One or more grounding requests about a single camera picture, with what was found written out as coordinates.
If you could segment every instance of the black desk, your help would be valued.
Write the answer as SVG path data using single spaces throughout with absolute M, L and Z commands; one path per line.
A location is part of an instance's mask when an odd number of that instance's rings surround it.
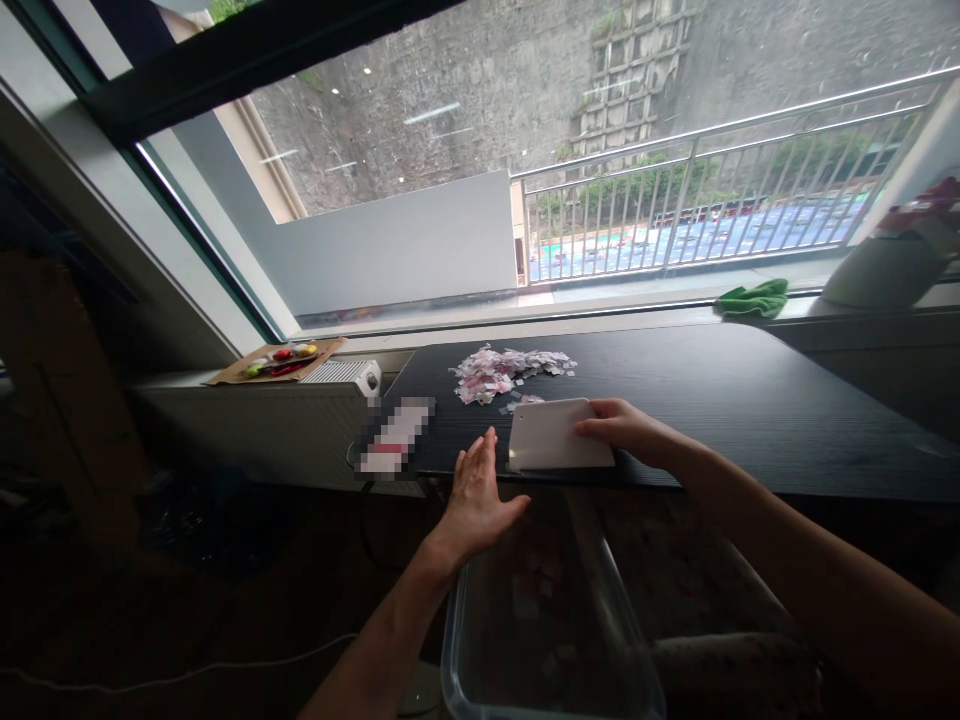
M 456 367 L 482 342 L 418 350 L 388 397 L 437 399 L 416 471 L 444 476 L 457 453 L 488 426 L 497 429 L 504 481 L 676 487 L 667 473 L 617 453 L 617 467 L 505 470 L 515 399 L 463 405 Z M 743 325 L 629 330 L 520 338 L 495 350 L 565 352 L 574 377 L 537 375 L 519 391 L 545 400 L 622 397 L 720 451 L 777 493 L 960 502 L 960 451 L 864 395 L 757 328 Z

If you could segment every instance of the paper scraps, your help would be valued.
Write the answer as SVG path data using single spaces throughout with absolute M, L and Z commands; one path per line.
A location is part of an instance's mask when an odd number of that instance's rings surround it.
M 507 403 L 506 407 L 500 408 L 501 415 L 506 415 L 507 413 L 513 415 L 513 411 L 517 409 L 517 405 L 529 405 L 530 403 L 535 402 L 546 402 L 546 400 L 539 395 L 521 395 L 517 391 L 513 391 L 510 394 L 519 398 L 519 400 L 515 403 Z
M 454 392 L 460 397 L 464 405 L 476 401 L 481 405 L 489 405 L 498 394 L 508 393 L 516 385 L 522 385 L 523 380 L 542 372 L 550 375 L 573 375 L 570 368 L 577 363 L 565 353 L 521 352 L 507 348 L 500 353 L 490 349 L 487 343 L 473 355 L 460 363 L 459 367 L 450 368 L 460 382 Z M 530 402 L 543 402 L 537 398 Z

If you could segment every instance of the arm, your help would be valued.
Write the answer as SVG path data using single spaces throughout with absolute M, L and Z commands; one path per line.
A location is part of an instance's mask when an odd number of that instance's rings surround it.
M 397 716 L 423 639 L 457 572 L 491 547 L 530 504 L 526 495 L 500 502 L 496 444 L 490 428 L 468 452 L 460 452 L 446 512 L 310 698 L 300 720 Z
M 591 403 L 577 432 L 671 473 L 810 639 L 879 707 L 957 715 L 960 618 L 811 522 L 744 470 L 623 400 Z

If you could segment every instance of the metal railing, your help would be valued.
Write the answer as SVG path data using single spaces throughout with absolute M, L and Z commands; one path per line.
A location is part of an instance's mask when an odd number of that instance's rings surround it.
M 953 67 L 513 175 L 531 284 L 845 245 Z

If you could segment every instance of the radiator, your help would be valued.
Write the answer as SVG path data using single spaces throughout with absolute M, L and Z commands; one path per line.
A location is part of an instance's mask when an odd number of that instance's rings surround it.
M 175 373 L 130 388 L 211 460 L 242 468 L 252 479 L 359 490 L 347 452 L 379 397 L 374 361 L 327 361 L 299 383 L 220 385 L 216 375 Z M 423 497 L 415 482 L 377 483 L 374 492 Z

